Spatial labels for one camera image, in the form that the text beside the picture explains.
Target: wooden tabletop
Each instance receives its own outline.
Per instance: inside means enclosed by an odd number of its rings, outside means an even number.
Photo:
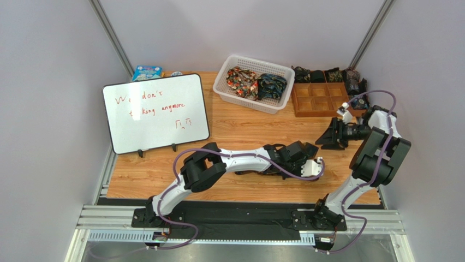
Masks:
[[[165,147],[146,151],[143,158],[137,153],[119,155],[107,193],[108,198],[145,199],[159,194],[175,179],[172,173],[174,158],[188,148],[202,147],[208,142],[216,142],[219,148],[228,150],[251,150],[266,144],[289,145],[297,140],[313,144],[329,126],[330,117],[296,118],[292,99],[275,115],[224,102],[212,88],[217,73],[196,73],[202,79],[210,138],[179,145],[178,152]],[[319,150],[317,156],[325,159],[326,171],[318,181],[301,181],[295,178],[282,180],[280,176],[255,173],[229,173],[223,175],[209,190],[191,194],[187,199],[315,203],[327,193],[336,190],[350,175],[349,163],[360,144],[359,141],[351,141],[344,151]],[[181,166],[182,161],[179,161],[177,169]],[[380,202],[376,190],[371,190],[356,203],[378,205]]]

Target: basket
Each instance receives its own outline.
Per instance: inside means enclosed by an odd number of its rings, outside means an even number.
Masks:
[[[263,73],[275,74],[286,78],[288,85],[278,101],[272,98],[264,98],[254,101],[252,98],[242,98],[236,95],[236,92],[228,86],[226,77],[229,69],[239,66],[242,69],[250,69],[260,76]],[[246,106],[269,114],[276,114],[279,110],[286,107],[294,85],[295,73],[291,68],[277,64],[272,64],[252,58],[232,55],[224,62],[221,70],[213,84],[213,91],[218,93],[222,100],[237,105]]]

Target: white wall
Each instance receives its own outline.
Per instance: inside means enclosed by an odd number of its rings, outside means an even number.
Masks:
[[[346,67],[383,0],[101,0],[133,67],[219,70],[231,54]]]
[[[0,261],[63,261],[127,74],[88,1],[0,3]]]
[[[420,262],[465,257],[464,14],[460,0],[397,1],[358,66],[369,89],[395,93],[397,128],[412,142],[386,190]]]

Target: blue box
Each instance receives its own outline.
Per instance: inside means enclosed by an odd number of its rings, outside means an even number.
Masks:
[[[134,72],[133,82],[161,78],[162,68],[150,65],[138,65]]]

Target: wooden organizer box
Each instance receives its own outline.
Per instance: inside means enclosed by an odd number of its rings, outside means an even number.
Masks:
[[[296,117],[336,117],[337,109],[349,101],[344,83],[296,83],[292,89]],[[362,116],[365,109],[349,111],[353,116]]]

